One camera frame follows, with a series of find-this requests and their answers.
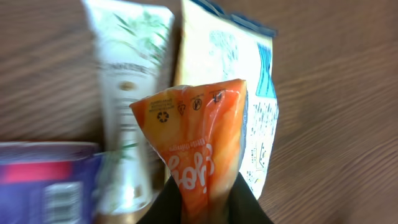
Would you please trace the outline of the small orange snack packet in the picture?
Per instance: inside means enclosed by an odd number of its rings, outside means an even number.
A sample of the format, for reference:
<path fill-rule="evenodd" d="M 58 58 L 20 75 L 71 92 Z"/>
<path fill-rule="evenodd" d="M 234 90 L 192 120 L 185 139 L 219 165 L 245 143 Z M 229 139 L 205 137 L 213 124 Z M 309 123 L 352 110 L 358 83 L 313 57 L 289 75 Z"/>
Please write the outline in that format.
<path fill-rule="evenodd" d="M 182 195 L 182 223 L 227 223 L 244 149 L 246 81 L 180 85 L 130 104 Z"/>

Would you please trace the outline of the white cream tube gold cap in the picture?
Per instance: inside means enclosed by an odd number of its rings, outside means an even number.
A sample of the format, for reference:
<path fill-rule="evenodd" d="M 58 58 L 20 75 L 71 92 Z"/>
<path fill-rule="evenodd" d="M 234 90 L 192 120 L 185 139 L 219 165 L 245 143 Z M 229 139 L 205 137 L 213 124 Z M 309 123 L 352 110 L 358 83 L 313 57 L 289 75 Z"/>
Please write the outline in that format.
<path fill-rule="evenodd" d="M 104 162 L 95 223 L 136 223 L 164 186 L 164 164 L 130 105 L 168 87 L 164 57 L 174 23 L 165 6 L 84 0 L 101 89 Z"/>

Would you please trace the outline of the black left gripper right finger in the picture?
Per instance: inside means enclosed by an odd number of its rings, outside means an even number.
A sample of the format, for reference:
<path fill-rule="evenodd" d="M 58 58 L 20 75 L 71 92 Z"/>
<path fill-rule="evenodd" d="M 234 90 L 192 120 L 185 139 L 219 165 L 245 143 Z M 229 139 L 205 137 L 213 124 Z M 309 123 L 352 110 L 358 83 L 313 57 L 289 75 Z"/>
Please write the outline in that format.
<path fill-rule="evenodd" d="M 229 224 L 274 224 L 261 208 L 241 173 L 229 193 Z"/>

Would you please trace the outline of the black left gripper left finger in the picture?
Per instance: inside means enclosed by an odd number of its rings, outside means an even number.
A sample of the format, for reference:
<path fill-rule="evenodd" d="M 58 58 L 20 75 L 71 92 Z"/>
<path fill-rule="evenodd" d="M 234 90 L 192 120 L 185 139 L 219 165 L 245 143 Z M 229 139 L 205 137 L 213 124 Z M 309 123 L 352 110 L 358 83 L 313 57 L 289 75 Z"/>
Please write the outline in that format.
<path fill-rule="evenodd" d="M 181 224 L 182 196 L 170 177 L 150 209 L 137 224 Z"/>

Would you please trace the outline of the white blue snack bag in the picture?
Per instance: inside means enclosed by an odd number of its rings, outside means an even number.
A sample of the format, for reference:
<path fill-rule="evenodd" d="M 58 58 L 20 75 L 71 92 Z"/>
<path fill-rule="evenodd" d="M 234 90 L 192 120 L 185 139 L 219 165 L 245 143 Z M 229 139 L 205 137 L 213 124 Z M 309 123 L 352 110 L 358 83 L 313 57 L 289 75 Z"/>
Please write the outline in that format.
<path fill-rule="evenodd" d="M 182 39 L 175 85 L 242 79 L 247 83 L 246 149 L 240 173 L 256 198 L 262 194 L 279 116 L 272 81 L 277 32 L 206 0 L 182 0 Z"/>

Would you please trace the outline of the purple sanitary pad pack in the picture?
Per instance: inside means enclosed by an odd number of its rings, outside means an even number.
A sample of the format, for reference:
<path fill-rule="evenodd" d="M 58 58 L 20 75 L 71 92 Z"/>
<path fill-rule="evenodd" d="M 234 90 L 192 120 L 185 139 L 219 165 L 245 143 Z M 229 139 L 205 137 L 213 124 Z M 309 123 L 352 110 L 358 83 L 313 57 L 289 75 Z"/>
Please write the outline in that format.
<path fill-rule="evenodd" d="M 92 223 L 102 160 L 91 142 L 1 143 L 1 224 Z"/>

